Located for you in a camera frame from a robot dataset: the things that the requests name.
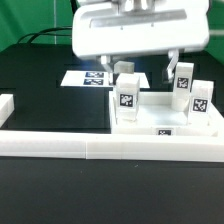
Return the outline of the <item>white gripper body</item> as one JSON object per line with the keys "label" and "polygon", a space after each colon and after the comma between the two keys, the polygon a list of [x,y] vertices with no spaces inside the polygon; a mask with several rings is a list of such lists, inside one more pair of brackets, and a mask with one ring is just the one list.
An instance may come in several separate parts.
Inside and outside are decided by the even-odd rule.
{"label": "white gripper body", "polygon": [[209,8],[210,0],[80,0],[72,49],[82,59],[199,51]]}

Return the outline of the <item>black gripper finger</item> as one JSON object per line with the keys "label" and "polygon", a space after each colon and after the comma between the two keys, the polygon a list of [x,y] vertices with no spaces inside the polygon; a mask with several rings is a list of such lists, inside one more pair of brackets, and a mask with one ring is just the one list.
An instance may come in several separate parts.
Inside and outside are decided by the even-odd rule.
{"label": "black gripper finger", "polygon": [[110,85],[113,84],[113,68],[111,66],[111,57],[108,55],[102,55],[100,57],[100,63],[104,70],[108,73],[108,82]]}
{"label": "black gripper finger", "polygon": [[174,69],[179,60],[179,51],[177,49],[168,52],[169,63],[162,73],[163,81],[172,81],[174,78]]}

